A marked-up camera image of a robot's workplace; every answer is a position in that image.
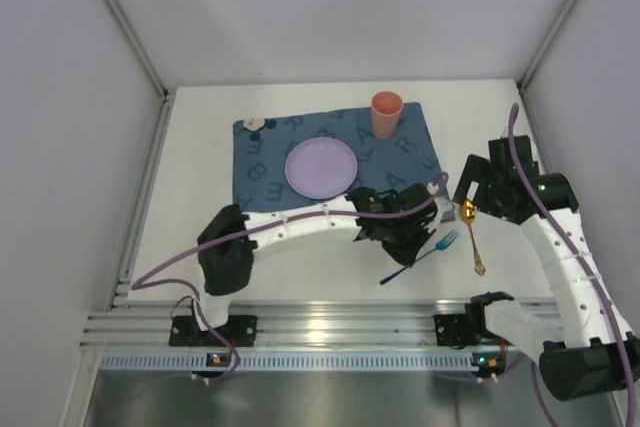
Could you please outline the blue letter-print placemat cloth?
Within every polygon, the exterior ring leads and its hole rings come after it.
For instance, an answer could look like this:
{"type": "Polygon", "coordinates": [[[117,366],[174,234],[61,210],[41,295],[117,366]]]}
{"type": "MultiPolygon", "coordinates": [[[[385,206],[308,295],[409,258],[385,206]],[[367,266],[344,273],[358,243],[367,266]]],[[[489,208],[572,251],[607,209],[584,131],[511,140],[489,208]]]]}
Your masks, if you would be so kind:
{"type": "Polygon", "coordinates": [[[245,212],[300,208],[359,187],[400,192],[416,183],[436,182],[441,172],[418,102],[404,105],[389,140],[374,135],[369,107],[233,124],[232,202],[245,212]],[[313,138],[344,143],[355,157],[355,166],[340,169],[335,181],[320,182],[296,173],[290,182],[287,159],[299,144],[313,138]]]}

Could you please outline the blue metallic fork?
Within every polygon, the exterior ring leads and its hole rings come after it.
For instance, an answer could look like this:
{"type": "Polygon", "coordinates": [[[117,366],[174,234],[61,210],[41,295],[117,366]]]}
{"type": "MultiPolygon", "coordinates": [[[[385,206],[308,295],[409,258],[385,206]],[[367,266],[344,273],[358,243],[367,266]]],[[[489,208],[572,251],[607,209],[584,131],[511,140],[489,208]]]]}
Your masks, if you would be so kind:
{"type": "MultiPolygon", "coordinates": [[[[436,242],[434,247],[430,248],[429,250],[427,250],[423,254],[419,255],[415,259],[414,263],[410,267],[413,267],[416,263],[419,263],[422,259],[424,259],[425,257],[429,256],[430,254],[432,254],[434,252],[446,251],[455,242],[455,240],[458,238],[458,236],[459,236],[459,234],[455,230],[452,230],[452,231],[448,232],[444,237],[442,237],[439,241],[436,242]]],[[[400,268],[396,272],[394,272],[394,273],[388,275],[387,277],[381,279],[379,281],[379,284],[381,286],[388,284],[389,282],[394,280],[396,277],[398,277],[399,275],[404,273],[406,270],[408,270],[410,267],[406,266],[406,267],[400,268]]]]}

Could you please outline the orange plastic cup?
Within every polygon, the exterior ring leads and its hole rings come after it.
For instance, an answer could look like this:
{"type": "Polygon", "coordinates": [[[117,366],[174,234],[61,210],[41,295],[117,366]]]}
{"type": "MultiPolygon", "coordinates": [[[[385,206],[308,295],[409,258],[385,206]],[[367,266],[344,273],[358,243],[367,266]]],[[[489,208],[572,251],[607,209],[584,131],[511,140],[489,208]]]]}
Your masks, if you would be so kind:
{"type": "Polygon", "coordinates": [[[395,92],[383,91],[373,96],[371,124],[376,138],[389,140],[393,136],[403,108],[403,99],[395,92]]]}

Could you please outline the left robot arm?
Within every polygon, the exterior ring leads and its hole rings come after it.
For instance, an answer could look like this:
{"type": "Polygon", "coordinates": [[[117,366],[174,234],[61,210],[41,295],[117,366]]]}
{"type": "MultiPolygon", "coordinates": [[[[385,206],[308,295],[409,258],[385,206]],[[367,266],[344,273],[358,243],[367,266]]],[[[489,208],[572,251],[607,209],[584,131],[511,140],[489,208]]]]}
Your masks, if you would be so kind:
{"type": "Polygon", "coordinates": [[[235,294],[249,286],[256,263],[287,247],[370,240],[401,267],[413,266],[453,205],[436,183],[401,191],[358,187],[297,209],[267,213],[224,207],[201,232],[195,255],[200,284],[192,301],[198,337],[224,326],[235,294]]]}

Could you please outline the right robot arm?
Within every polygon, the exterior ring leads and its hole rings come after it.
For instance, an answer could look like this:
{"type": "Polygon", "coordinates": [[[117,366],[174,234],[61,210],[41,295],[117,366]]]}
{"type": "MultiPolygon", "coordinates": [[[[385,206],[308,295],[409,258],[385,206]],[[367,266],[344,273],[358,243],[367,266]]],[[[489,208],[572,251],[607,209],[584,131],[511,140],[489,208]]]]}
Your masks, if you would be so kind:
{"type": "Polygon", "coordinates": [[[477,210],[522,229],[555,299],[560,327],[529,314],[505,292],[474,296],[465,306],[472,329],[503,338],[540,369],[559,401],[626,388],[639,377],[639,339],[616,307],[604,308],[602,277],[583,235],[578,202],[560,173],[541,174],[526,136],[489,143],[486,158],[469,155],[453,200],[472,183],[477,210]]]}

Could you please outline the purple plastic plate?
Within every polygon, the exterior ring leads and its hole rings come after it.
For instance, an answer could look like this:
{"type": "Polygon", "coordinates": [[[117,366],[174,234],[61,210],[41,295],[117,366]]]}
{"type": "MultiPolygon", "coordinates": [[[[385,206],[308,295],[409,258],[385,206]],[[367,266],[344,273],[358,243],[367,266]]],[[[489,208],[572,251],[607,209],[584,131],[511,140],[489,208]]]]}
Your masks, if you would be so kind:
{"type": "Polygon", "coordinates": [[[316,137],[293,148],[287,156],[284,173],[295,192],[322,200],[347,191],[357,176],[358,161],[344,142],[316,137]]]}

